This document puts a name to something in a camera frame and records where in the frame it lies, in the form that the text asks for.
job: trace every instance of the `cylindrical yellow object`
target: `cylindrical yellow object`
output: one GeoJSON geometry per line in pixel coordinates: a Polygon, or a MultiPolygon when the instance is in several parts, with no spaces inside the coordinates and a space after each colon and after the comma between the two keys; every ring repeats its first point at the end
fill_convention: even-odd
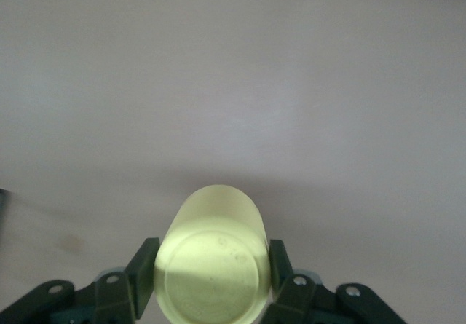
{"type": "Polygon", "coordinates": [[[249,324],[270,288],[267,238],[253,201],[207,186],[181,206],[160,246],[154,291],[173,324],[249,324]]]}

